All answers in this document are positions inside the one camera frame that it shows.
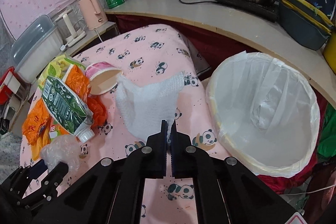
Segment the clear plastic wrap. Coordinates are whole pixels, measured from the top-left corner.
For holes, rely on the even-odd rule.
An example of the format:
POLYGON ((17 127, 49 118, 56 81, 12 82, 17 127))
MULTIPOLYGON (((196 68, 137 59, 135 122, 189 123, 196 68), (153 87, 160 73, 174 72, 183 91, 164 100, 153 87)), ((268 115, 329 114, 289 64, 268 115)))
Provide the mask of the clear plastic wrap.
POLYGON ((79 155, 80 144, 73 135, 57 136, 40 151, 40 157, 49 171, 63 162, 68 165, 68 172, 76 173, 80 167, 79 155))

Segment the orange snack bag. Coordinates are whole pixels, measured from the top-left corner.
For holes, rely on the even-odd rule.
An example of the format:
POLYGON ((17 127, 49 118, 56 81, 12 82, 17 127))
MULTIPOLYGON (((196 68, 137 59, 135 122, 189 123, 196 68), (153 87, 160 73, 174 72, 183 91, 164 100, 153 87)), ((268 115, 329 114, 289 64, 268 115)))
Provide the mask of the orange snack bag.
MULTIPOLYGON (((89 96, 89 79, 77 65, 71 65, 68 68, 64 83, 88 105, 88 109, 93 113, 93 123, 90 128, 95 129, 103 126, 107 118, 106 108, 99 98, 89 96)), ((22 126, 22 133, 31 147, 34 161, 39 159, 42 148, 51 142, 49 137, 51 125, 52 116, 47 110, 43 99, 40 98, 29 112, 22 126)))

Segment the green milk carton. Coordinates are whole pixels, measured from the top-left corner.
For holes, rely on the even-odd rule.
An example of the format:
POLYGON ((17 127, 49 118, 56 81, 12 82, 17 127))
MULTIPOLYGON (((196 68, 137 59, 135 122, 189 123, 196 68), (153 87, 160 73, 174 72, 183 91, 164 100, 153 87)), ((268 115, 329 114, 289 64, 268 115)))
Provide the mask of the green milk carton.
POLYGON ((42 99, 52 118, 82 143, 94 137, 93 113, 62 80, 46 78, 42 99))

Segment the white paper towel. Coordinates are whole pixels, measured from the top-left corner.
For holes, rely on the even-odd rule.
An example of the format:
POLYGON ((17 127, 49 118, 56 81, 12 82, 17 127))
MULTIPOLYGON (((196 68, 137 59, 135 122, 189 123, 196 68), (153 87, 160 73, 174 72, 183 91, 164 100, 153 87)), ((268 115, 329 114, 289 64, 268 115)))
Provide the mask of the white paper towel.
POLYGON ((119 76, 116 106, 127 130, 137 139, 146 141, 159 132, 162 121, 165 121, 168 126, 166 140, 169 141, 179 92, 184 87, 183 72, 142 87, 119 76))

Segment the yellow green tissue pack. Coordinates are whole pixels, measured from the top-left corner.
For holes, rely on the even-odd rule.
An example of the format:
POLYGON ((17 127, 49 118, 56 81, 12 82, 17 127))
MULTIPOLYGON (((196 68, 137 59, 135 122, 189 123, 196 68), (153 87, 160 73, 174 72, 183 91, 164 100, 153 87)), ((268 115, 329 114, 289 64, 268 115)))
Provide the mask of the yellow green tissue pack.
POLYGON ((82 71, 86 66, 78 60, 68 56, 66 53, 55 57, 42 71, 38 78, 38 87, 42 90, 48 76, 62 79, 71 65, 77 65, 82 71))

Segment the pink paper cup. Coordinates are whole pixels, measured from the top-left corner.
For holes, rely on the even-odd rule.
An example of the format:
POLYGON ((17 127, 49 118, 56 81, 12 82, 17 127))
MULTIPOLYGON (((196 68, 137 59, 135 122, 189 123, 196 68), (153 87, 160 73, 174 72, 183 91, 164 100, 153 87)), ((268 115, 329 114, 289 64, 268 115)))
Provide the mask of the pink paper cup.
POLYGON ((99 96, 107 93, 117 85, 117 79, 123 71, 105 61, 87 66, 85 75, 90 81, 91 94, 99 96))

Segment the white lined trash bin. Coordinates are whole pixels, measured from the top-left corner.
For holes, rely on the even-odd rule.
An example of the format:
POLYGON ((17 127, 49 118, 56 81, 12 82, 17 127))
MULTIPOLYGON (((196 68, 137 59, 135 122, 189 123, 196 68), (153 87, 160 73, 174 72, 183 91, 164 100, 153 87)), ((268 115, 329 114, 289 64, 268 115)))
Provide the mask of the white lined trash bin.
POLYGON ((307 79, 261 52, 225 59, 206 88, 219 143, 256 175, 290 178, 310 162, 320 110, 307 79))

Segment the white dish rack box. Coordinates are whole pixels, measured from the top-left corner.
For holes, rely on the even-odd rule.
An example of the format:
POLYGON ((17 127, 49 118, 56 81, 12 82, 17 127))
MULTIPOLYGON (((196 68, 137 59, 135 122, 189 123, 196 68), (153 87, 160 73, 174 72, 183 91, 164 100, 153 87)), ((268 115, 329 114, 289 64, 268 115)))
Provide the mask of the white dish rack box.
POLYGON ((10 51, 15 72, 26 83, 36 80, 49 62, 60 53, 63 40, 47 15, 36 19, 13 43, 10 51))

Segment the pink panda tablecloth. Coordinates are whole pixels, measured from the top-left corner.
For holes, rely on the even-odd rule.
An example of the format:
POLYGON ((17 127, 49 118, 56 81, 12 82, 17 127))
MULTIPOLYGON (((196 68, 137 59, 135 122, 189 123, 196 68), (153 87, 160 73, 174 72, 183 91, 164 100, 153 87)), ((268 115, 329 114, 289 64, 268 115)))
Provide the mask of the pink panda tablecloth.
MULTIPOLYGON (((179 93, 175 110, 178 131, 202 140, 202 148, 210 155, 225 158, 227 151, 215 141, 215 130, 205 98, 205 89, 197 78, 192 60, 193 46, 172 27, 157 24, 133 30, 103 42, 83 53, 77 59, 86 65, 105 61, 120 68, 126 77, 138 86, 159 83, 178 72, 185 72, 186 87, 179 93)), ((108 118, 106 125, 95 132, 95 137, 83 145, 79 173, 83 174, 100 159, 120 160, 143 145, 143 141, 128 132, 115 104, 115 92, 102 96, 108 118)), ((197 223, 194 196, 183 197, 169 193, 169 186, 191 189, 186 178, 176 180, 168 174, 162 180, 147 180, 141 209, 142 223, 197 223)))

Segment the white glass kettle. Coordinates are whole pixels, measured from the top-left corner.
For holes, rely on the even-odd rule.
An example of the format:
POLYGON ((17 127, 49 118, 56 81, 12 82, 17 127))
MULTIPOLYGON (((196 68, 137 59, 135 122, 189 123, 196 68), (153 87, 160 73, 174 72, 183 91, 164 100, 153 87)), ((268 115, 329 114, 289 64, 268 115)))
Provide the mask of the white glass kettle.
POLYGON ((84 27, 72 8, 65 8, 58 15, 52 18, 53 23, 60 31, 64 41, 61 51, 74 46, 77 42, 86 36, 84 27))

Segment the yellow enamel pot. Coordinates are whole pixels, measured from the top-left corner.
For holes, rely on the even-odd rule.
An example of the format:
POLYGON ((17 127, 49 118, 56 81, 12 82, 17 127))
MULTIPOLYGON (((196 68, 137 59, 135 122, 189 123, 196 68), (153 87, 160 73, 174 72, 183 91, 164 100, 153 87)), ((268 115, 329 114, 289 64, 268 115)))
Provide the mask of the yellow enamel pot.
POLYGON ((329 67, 335 72, 336 70, 336 33, 332 32, 326 46, 323 50, 323 56, 328 63, 329 67))

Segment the pink electric kettle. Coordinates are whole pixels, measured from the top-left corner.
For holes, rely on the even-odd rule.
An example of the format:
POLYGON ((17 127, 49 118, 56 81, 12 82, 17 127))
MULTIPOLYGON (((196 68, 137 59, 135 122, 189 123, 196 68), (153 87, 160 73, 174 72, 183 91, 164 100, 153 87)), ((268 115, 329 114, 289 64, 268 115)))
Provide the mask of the pink electric kettle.
POLYGON ((99 0, 78 0, 78 4, 88 30, 93 31, 108 21, 99 0))

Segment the black induction cooker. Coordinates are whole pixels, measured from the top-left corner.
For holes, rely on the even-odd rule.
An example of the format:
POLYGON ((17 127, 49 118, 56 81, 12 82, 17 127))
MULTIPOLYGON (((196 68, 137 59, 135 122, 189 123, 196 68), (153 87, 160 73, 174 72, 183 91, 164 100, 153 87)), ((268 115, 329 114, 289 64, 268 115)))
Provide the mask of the black induction cooker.
POLYGON ((258 4, 247 0, 214 0, 223 6, 232 7, 234 9, 242 10, 250 14, 254 14, 268 20, 276 22, 278 20, 278 6, 271 4, 258 4))

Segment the stacked blue yellow basins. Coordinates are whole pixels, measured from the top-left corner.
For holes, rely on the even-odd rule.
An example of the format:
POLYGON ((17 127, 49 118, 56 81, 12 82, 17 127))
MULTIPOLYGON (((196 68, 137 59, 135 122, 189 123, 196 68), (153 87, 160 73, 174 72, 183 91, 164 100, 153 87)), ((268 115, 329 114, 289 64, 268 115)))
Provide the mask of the stacked blue yellow basins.
POLYGON ((278 0, 278 22, 300 45, 319 50, 331 37, 335 26, 318 8, 305 0, 278 0))

